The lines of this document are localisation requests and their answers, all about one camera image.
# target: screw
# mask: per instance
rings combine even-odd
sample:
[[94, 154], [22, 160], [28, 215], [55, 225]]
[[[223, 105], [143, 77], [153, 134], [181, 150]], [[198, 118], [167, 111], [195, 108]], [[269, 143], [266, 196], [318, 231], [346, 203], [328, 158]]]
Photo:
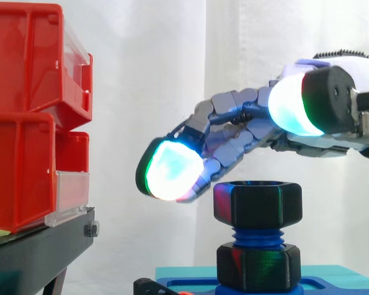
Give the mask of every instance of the screw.
[[84, 234], [86, 237], [95, 238], [100, 233], [100, 223], [98, 221], [91, 221], [84, 227]]

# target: bolt thread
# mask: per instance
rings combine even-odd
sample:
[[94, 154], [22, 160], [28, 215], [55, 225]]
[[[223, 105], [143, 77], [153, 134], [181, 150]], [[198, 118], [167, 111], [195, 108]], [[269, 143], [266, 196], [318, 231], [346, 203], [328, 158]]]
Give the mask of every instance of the bolt thread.
[[278, 250], [284, 248], [282, 245], [284, 239], [282, 239], [283, 232], [280, 229], [237, 229], [232, 228], [235, 234], [232, 236], [235, 238], [234, 245], [245, 248], [259, 248]]

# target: black shelf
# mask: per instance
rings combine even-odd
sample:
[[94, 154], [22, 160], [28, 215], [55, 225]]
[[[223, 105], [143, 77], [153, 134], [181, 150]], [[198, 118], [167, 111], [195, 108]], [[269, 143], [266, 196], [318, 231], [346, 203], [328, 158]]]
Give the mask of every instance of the black shelf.
[[39, 227], [0, 238], [0, 295], [60, 294], [65, 270], [93, 244], [88, 226], [95, 212], [57, 227]]

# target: green light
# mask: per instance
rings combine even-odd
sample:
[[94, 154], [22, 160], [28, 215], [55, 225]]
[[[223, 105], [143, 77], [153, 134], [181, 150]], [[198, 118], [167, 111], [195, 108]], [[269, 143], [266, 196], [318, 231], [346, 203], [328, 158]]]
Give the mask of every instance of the green light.
[[272, 120], [282, 129], [299, 136], [322, 136], [306, 115], [302, 101], [304, 74], [288, 76], [272, 88], [268, 108]]
[[163, 141], [146, 170], [150, 193], [162, 200], [184, 196], [196, 183], [204, 163], [200, 155], [182, 143]]

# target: black hex nut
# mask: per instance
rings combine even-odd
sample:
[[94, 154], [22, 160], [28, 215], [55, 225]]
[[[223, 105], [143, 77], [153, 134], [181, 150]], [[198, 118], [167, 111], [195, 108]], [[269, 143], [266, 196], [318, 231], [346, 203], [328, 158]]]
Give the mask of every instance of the black hex nut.
[[217, 279], [245, 293], [283, 293], [301, 280], [300, 250], [283, 244], [281, 250], [242, 248], [233, 242], [217, 250]]
[[302, 219], [302, 188], [278, 181], [234, 181], [213, 189], [215, 218], [239, 229], [281, 229]]

